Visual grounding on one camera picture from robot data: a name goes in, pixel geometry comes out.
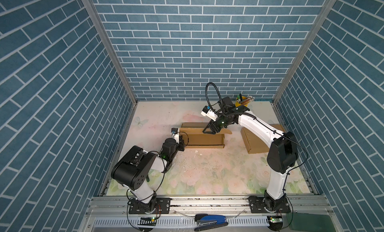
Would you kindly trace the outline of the cardboard sheet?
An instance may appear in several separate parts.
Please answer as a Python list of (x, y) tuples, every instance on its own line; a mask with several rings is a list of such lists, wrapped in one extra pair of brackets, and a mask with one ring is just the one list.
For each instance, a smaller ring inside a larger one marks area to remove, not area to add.
[(203, 130), (208, 123), (183, 123), (180, 135), (186, 138), (186, 149), (223, 149), (225, 135), (231, 135), (229, 129), (222, 129), (219, 133), (204, 134)]

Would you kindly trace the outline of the green box at front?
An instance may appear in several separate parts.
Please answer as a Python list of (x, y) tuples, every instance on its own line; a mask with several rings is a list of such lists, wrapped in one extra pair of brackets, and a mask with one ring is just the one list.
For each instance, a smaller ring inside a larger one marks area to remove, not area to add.
[(332, 219), (327, 215), (294, 213), (289, 225), (293, 231), (300, 232), (335, 232)]

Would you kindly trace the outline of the aluminium front rail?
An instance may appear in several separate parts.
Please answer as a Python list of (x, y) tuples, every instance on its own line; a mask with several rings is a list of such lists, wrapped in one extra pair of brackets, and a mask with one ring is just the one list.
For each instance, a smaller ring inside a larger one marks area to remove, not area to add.
[[(162, 214), (156, 229), (187, 228), (195, 225), (193, 218), (196, 214), (224, 215), (230, 226), (258, 226), (261, 217), (269, 213), (252, 214), (248, 195), (202, 195), (202, 196), (159, 196), (170, 198), (169, 214)], [(289, 194), (287, 200), (291, 212), (330, 216), (337, 232), (342, 231), (327, 198), (324, 195)], [(79, 230), (90, 232), (100, 227), (129, 227), (135, 228), (138, 219), (146, 214), (130, 215), (129, 200), (125, 196), (93, 197), (87, 209)]]

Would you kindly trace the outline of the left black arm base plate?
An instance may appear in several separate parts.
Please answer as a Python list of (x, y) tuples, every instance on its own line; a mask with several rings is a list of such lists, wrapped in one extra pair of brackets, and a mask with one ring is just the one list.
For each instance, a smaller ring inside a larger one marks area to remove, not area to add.
[(130, 215), (169, 214), (170, 204), (170, 198), (152, 198), (148, 204), (139, 202), (136, 198), (130, 198), (128, 213)]

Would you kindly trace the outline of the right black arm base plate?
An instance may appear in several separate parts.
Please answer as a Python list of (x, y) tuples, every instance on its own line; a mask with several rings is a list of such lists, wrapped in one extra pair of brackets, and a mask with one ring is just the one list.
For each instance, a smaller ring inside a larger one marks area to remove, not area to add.
[(250, 196), (248, 197), (248, 201), (252, 214), (291, 212), (290, 204), (285, 196), (278, 200), (274, 200), (270, 197)]

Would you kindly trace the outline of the cardboard box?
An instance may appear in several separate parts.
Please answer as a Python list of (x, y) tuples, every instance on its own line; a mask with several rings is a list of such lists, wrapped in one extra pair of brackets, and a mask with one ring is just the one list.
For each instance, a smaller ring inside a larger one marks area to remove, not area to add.
[(248, 154), (268, 153), (270, 148), (266, 144), (273, 141), (273, 138), (280, 138), (284, 133), (281, 125), (263, 126), (260, 123), (252, 125), (243, 125), (241, 135)]

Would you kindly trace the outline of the pens in cup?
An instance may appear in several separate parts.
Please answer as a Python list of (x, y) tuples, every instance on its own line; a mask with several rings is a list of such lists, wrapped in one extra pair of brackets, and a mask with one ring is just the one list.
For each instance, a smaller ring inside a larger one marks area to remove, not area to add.
[(244, 105), (246, 106), (247, 104), (249, 104), (251, 101), (254, 101), (254, 97), (253, 96), (243, 96), (241, 93), (237, 96), (236, 98), (236, 103), (239, 104), (239, 105)]

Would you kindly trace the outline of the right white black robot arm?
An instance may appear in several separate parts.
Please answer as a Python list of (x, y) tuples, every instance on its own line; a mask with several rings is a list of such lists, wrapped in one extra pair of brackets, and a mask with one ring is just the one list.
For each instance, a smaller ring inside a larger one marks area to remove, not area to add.
[(203, 133), (215, 135), (229, 125), (238, 124), (265, 143), (269, 148), (267, 163), (272, 171), (264, 194), (264, 205), (268, 211), (276, 211), (286, 202), (287, 177), (289, 172), (295, 169), (298, 159), (298, 143), (295, 135), (278, 130), (258, 119), (249, 108), (244, 105), (236, 106), (229, 97), (221, 99), (218, 104), (219, 111), (215, 111), (211, 104), (202, 109), (201, 114), (211, 119)]

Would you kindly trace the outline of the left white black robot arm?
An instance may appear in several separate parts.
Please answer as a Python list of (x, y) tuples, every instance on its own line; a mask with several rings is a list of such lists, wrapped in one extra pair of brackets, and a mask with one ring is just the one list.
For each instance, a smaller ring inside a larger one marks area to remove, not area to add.
[(135, 196), (136, 200), (145, 205), (152, 203), (156, 191), (147, 182), (150, 170), (165, 174), (171, 168), (177, 152), (185, 150), (183, 136), (173, 136), (165, 140), (159, 152), (147, 152), (133, 146), (120, 159), (111, 171), (111, 178), (125, 186)]

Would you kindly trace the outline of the blue black stapler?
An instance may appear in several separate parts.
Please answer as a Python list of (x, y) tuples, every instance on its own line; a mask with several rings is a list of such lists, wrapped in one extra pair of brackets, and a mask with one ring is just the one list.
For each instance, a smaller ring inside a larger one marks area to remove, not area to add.
[(216, 229), (228, 226), (227, 218), (223, 215), (197, 214), (195, 215), (197, 227), (195, 232), (201, 232), (210, 229)]

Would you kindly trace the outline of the yellow pen cup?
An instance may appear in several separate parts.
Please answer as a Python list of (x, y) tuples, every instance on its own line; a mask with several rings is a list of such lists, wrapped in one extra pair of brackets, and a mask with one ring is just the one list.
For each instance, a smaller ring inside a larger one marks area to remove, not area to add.
[(250, 100), (247, 98), (247, 97), (242, 97), (242, 98), (237, 98), (236, 99), (236, 103), (235, 103), (235, 106), (238, 107), (238, 106), (241, 106), (241, 105), (244, 105), (244, 106), (247, 106), (247, 104), (250, 102)]

